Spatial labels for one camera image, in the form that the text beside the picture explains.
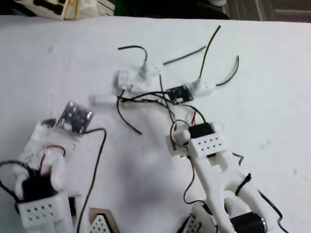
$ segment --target small black circuit board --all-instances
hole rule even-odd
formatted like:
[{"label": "small black circuit board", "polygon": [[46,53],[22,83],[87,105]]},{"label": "small black circuit board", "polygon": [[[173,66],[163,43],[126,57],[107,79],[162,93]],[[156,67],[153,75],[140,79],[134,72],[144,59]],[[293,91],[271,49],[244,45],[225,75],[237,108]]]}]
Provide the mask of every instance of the small black circuit board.
[{"label": "small black circuit board", "polygon": [[166,92],[168,93],[173,105],[178,105],[193,100],[192,94],[186,85],[167,89]]}]

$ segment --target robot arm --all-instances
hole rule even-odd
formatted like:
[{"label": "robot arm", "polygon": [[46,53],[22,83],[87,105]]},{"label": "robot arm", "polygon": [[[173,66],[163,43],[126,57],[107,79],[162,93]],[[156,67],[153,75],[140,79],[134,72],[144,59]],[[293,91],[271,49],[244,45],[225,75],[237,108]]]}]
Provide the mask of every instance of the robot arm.
[{"label": "robot arm", "polygon": [[206,193],[204,202],[210,213],[198,203],[192,209],[202,223],[201,232],[215,232],[216,227],[219,233],[271,232],[277,223],[272,208],[261,198],[251,180],[243,182],[247,174],[215,128],[212,124],[203,123],[177,132],[174,140],[179,145],[186,144],[186,150],[171,137],[167,138],[172,155],[179,153],[181,157],[190,159]]}]

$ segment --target white table surface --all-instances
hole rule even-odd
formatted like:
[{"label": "white table surface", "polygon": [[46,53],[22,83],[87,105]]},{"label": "white table surface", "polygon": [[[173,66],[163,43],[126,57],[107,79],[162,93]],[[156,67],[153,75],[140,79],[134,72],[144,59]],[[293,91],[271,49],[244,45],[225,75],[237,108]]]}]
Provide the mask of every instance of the white table surface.
[{"label": "white table surface", "polygon": [[[224,126],[243,167],[283,212],[291,233],[311,228],[311,24],[219,20],[161,20],[99,17],[79,21],[0,17],[0,159],[16,159],[35,123],[59,116],[67,101],[89,106],[91,94],[115,94],[113,77],[137,69],[144,46],[152,61],[164,62],[207,44],[203,79],[224,80],[236,55],[236,77],[192,102],[208,121]],[[194,81],[203,52],[163,71],[164,88]],[[158,79],[150,86],[159,90]],[[94,109],[89,128],[103,126],[108,139],[90,205],[110,209],[123,233],[174,233],[189,213],[183,192],[191,180],[189,161],[171,158],[165,143],[165,109],[144,105],[122,109],[143,131],[138,136],[114,107]],[[187,112],[177,109],[178,117]],[[85,138],[70,162],[71,185],[89,188],[101,135]],[[10,168],[1,171],[13,185]],[[189,200],[204,198],[198,178]],[[21,232],[10,196],[0,190],[0,232]],[[282,232],[277,228],[273,233]]]}]

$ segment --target perforated plastic block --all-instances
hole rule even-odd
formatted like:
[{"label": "perforated plastic block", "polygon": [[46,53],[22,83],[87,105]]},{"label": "perforated plastic block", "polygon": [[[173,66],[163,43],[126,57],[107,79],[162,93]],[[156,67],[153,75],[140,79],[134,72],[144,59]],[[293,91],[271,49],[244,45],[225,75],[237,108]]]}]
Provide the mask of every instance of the perforated plastic block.
[{"label": "perforated plastic block", "polygon": [[70,218],[70,207],[65,193],[19,204],[18,209],[25,228]]},{"label": "perforated plastic block", "polygon": [[97,215],[91,225],[90,233],[111,233],[108,223],[103,215]]},{"label": "perforated plastic block", "polygon": [[208,156],[227,148],[224,138],[219,133],[213,133],[199,138],[192,138],[188,144],[191,156]]}]

